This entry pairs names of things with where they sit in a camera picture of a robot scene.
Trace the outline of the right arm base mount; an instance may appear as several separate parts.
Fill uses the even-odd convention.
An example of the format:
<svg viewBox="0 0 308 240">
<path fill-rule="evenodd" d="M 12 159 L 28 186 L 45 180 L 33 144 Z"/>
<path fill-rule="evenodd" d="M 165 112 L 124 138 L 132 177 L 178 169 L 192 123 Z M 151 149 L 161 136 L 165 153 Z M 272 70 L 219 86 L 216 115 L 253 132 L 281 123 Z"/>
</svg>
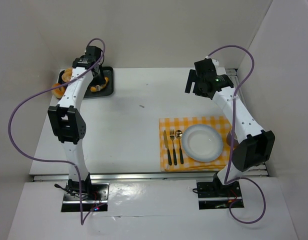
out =
<svg viewBox="0 0 308 240">
<path fill-rule="evenodd" d="M 244 208 L 241 188 L 238 182 L 216 189 L 212 182 L 197 182 L 192 190 L 198 197 L 200 210 Z"/>
</svg>

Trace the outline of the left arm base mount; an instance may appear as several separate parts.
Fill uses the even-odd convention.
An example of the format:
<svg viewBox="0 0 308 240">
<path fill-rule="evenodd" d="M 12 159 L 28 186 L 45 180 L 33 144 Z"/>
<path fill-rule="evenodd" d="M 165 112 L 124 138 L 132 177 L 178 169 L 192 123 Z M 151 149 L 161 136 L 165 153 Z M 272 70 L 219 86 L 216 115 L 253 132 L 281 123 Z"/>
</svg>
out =
<svg viewBox="0 0 308 240">
<path fill-rule="evenodd" d="M 109 187 L 108 183 L 92 184 L 91 181 L 82 181 L 82 211 L 106 212 L 108 210 Z M 61 212 L 74 213 L 80 209 L 79 183 L 69 181 L 65 187 L 54 184 L 54 187 L 64 191 Z"/>
</svg>

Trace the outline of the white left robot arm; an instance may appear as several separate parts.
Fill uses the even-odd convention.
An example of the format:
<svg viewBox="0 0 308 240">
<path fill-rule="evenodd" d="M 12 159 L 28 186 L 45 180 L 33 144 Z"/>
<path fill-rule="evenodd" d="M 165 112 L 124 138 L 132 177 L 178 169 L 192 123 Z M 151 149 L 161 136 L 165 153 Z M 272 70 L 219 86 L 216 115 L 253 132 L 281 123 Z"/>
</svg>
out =
<svg viewBox="0 0 308 240">
<path fill-rule="evenodd" d="M 64 72 L 72 83 L 67 85 L 57 105 L 50 106 L 47 111 L 53 134 L 61 142 L 66 160 L 71 162 L 67 184 L 67 189 L 71 193 L 78 193 L 80 187 L 85 195 L 90 195 L 93 191 L 83 153 L 83 138 L 87 127 L 80 114 L 80 108 L 91 82 L 105 82 L 99 65 L 102 56 L 101 48 L 87 46 L 85 54 L 73 61 L 71 70 Z"/>
</svg>

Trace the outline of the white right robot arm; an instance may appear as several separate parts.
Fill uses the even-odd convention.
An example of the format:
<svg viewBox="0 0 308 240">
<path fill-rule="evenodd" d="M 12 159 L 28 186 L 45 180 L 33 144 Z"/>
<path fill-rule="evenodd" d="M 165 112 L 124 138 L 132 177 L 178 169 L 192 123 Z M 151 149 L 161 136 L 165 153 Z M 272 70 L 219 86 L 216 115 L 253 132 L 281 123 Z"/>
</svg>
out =
<svg viewBox="0 0 308 240">
<path fill-rule="evenodd" d="M 233 137 L 238 145 L 230 153 L 226 167 L 214 174 L 207 187 L 215 196 L 225 196 L 244 172 L 269 160 L 275 135 L 265 131 L 249 113 L 231 79 L 217 74 L 217 61 L 211 58 L 194 63 L 190 70 L 185 92 L 211 99 L 231 123 Z"/>
</svg>

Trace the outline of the striped golden bread roll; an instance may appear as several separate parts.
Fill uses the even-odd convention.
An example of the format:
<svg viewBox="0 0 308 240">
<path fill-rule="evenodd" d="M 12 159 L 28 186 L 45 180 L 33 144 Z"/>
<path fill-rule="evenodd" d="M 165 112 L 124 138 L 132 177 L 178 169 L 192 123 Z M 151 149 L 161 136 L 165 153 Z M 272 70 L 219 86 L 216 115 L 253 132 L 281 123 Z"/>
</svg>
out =
<svg viewBox="0 0 308 240">
<path fill-rule="evenodd" d="M 107 86 L 107 84 L 108 84 L 108 82 L 109 82 L 109 78 L 108 78 L 108 77 L 105 77 L 104 80 L 105 80 L 105 82 L 104 82 L 103 84 L 101 84 L 101 85 L 106 85 L 106 86 Z M 90 91 L 91 91 L 92 93 L 96 93 L 96 92 L 95 92 L 95 86 L 91 86 L 91 87 L 90 87 Z"/>
</svg>

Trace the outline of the metal tongs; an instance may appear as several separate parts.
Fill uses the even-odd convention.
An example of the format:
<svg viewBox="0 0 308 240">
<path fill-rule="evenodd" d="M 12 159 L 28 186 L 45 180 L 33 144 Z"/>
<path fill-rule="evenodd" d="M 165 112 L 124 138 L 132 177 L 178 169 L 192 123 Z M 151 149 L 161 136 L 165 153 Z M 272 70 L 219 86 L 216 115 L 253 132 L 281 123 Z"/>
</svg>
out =
<svg viewBox="0 0 308 240">
<path fill-rule="evenodd" d="M 106 87 L 105 84 L 103 84 L 103 85 L 96 85 L 96 86 L 94 87 L 94 91 L 95 91 L 95 92 L 99 92 L 99 91 L 101 91 L 102 89 L 104 89 L 105 87 Z"/>
</svg>

